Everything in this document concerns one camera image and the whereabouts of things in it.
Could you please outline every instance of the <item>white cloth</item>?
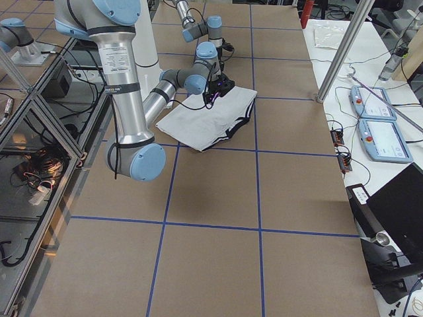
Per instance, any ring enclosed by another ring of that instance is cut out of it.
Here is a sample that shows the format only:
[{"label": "white cloth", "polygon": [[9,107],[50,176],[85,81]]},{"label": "white cloth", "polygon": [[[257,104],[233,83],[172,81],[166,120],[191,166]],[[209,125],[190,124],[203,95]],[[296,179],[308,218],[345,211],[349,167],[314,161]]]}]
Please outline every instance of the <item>white cloth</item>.
[{"label": "white cloth", "polygon": [[[156,126],[181,143],[204,151],[218,141],[230,139],[234,129],[248,122],[256,95],[255,90],[234,87],[223,98],[217,98],[213,108],[190,110],[179,105]],[[204,101],[201,94],[191,95],[183,104],[201,108]]]}]

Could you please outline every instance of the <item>black screen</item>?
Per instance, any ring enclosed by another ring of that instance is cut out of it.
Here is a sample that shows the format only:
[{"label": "black screen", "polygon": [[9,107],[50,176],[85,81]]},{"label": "black screen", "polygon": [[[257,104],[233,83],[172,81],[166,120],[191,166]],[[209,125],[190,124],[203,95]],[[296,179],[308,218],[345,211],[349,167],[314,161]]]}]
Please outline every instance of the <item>black screen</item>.
[{"label": "black screen", "polygon": [[410,164],[368,200],[371,211],[412,263],[423,261],[423,171]]}]

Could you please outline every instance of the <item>chair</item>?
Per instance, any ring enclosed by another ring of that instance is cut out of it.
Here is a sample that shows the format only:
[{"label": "chair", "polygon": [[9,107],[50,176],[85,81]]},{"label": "chair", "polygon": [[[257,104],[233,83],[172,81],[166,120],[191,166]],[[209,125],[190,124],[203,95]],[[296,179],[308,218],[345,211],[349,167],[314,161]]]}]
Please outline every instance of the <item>chair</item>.
[{"label": "chair", "polygon": [[371,22],[383,28],[390,28],[389,25],[386,25],[385,23],[378,20],[377,15],[373,14],[372,11],[378,8],[378,9],[383,9],[389,12],[395,12],[395,11],[401,10],[403,5],[404,5],[404,0],[376,0],[369,13],[369,16],[372,19]]}]

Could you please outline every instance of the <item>white table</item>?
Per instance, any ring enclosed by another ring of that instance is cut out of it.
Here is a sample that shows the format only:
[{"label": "white table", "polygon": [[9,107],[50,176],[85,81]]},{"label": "white table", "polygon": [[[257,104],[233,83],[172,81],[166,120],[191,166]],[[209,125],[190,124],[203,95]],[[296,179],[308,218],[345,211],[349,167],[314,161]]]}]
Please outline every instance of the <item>white table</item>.
[{"label": "white table", "polygon": [[[320,26],[337,27],[346,30],[348,24],[349,21],[309,20],[307,23],[307,28],[303,31],[310,59],[313,62],[313,70],[315,73],[316,82],[319,87],[321,86],[330,66],[329,61],[332,61],[336,50],[315,47],[314,30]],[[368,59],[372,59],[365,63],[352,64],[356,70],[356,77],[361,82],[371,87],[376,86],[387,88],[389,98],[393,104],[418,103],[418,100],[415,97],[413,91],[408,85],[403,85],[404,82],[393,81],[392,79],[389,79],[387,82],[377,81],[377,77],[389,57],[390,53],[376,32],[376,29],[370,22],[365,22],[356,40],[354,41],[350,52],[348,53],[348,56],[345,60],[346,64],[344,64],[344,66],[341,68],[340,73],[338,74],[327,98],[323,103],[325,112],[328,114],[328,120],[331,120],[331,116],[333,116],[333,118],[336,121],[339,121],[344,127],[354,126],[357,123],[357,119],[354,119],[353,117],[340,111],[340,106],[335,96],[336,87],[351,88],[354,85],[358,85],[358,83],[354,82],[350,78],[347,78],[346,76],[348,73],[352,72],[352,69],[347,63],[353,63],[357,61],[366,61]],[[356,116],[349,99],[349,93],[349,89],[337,89],[337,95],[342,110],[353,116]],[[422,107],[400,107],[400,109],[404,114],[412,118],[417,124],[423,125]],[[409,123],[405,122],[402,118],[398,118],[397,123],[399,124],[403,136],[407,141],[423,139],[423,135]],[[338,127],[339,125],[335,123],[334,128],[336,129]],[[389,180],[394,178],[407,166],[407,164],[372,161],[365,152],[365,149],[360,140],[358,129],[354,130],[354,127],[347,128],[344,131],[344,141],[347,148],[349,148],[352,152],[352,158],[364,164],[371,172],[370,181],[368,185],[365,186],[370,195],[373,195],[379,188],[383,187]],[[415,163],[420,167],[423,167],[423,142],[408,144],[408,148],[411,151]],[[352,169],[352,172],[346,173],[345,175],[345,186],[359,183],[364,184],[367,182],[368,172],[364,167],[353,161]],[[423,300],[423,291],[416,291],[413,293],[413,296]],[[394,304],[387,304],[377,291],[375,291],[375,297],[377,299],[379,313],[381,316],[387,316],[392,309],[397,309],[397,316],[402,316],[406,298],[401,300],[401,305],[399,308],[397,308]],[[407,312],[407,316],[415,314],[412,311],[411,302],[408,305]]]}]

